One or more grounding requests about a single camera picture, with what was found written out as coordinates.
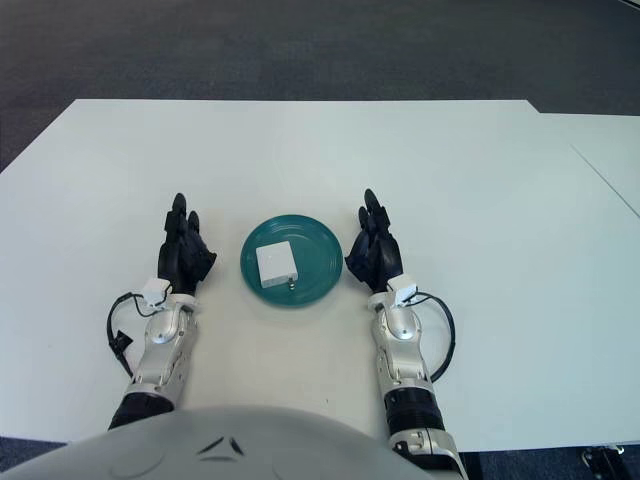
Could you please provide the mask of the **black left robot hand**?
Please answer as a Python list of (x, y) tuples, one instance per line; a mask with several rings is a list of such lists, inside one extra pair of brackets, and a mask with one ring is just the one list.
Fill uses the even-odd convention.
[(140, 293), (152, 309), (159, 309), (170, 295), (194, 297), (198, 284), (206, 278), (217, 258), (200, 235), (198, 214), (187, 213), (182, 193), (174, 197), (166, 214), (164, 231), (166, 237), (159, 250), (157, 275)]

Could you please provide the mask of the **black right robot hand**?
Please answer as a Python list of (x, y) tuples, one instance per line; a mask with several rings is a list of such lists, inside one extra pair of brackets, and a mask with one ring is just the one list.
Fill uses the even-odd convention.
[(403, 264), (398, 242), (389, 231), (386, 208), (370, 188), (364, 192), (364, 202), (358, 210), (360, 232), (345, 263), (361, 283), (378, 294), (387, 291), (389, 280), (404, 273)]

